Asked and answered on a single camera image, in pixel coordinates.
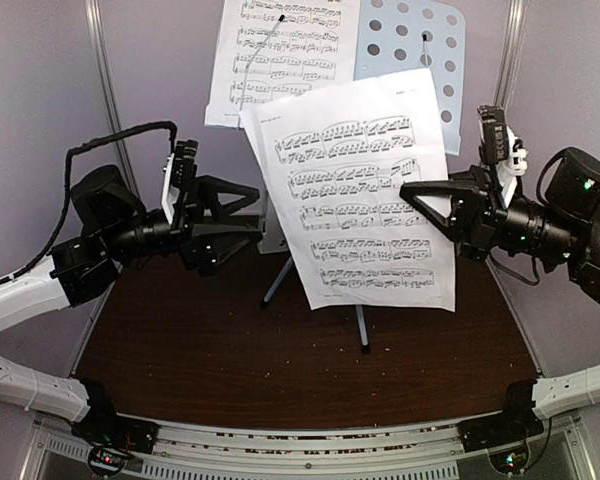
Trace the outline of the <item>sheet music page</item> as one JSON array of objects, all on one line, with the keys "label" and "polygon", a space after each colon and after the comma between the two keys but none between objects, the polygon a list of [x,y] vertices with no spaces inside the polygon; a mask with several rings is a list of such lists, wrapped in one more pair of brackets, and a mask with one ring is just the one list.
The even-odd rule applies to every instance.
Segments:
[{"label": "sheet music page", "polygon": [[226,1],[204,124],[354,78],[359,1]]},{"label": "sheet music page", "polygon": [[456,306],[453,244],[400,196],[448,176],[426,68],[245,109],[309,306]]}]

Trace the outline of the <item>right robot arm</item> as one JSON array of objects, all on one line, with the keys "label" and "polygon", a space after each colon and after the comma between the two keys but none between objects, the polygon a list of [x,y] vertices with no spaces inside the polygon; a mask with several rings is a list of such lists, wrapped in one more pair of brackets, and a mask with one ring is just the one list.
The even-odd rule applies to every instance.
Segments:
[{"label": "right robot arm", "polygon": [[[600,305],[600,161],[567,147],[545,166],[554,172],[535,200],[503,197],[493,167],[473,166],[442,181],[405,183],[400,197],[454,243],[482,261],[494,248],[525,254],[550,273],[566,265],[571,282]],[[600,364],[561,377],[511,384],[502,410],[458,424],[467,452],[522,442],[545,421],[600,403]]]}]

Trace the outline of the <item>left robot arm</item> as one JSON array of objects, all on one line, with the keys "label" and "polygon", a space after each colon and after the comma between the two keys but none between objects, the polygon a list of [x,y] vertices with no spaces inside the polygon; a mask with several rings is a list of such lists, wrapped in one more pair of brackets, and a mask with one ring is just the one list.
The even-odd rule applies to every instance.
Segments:
[{"label": "left robot arm", "polygon": [[[258,230],[228,221],[259,199],[253,187],[199,176],[195,165],[178,160],[167,169],[165,194],[162,207],[146,209],[115,165],[98,167],[72,186],[68,202],[82,232],[0,279],[0,333],[100,297],[135,260],[176,254],[186,269],[210,276],[261,238]],[[1,355],[0,402],[59,417],[95,445],[119,447],[138,431],[118,415],[100,383],[54,376]]]}]

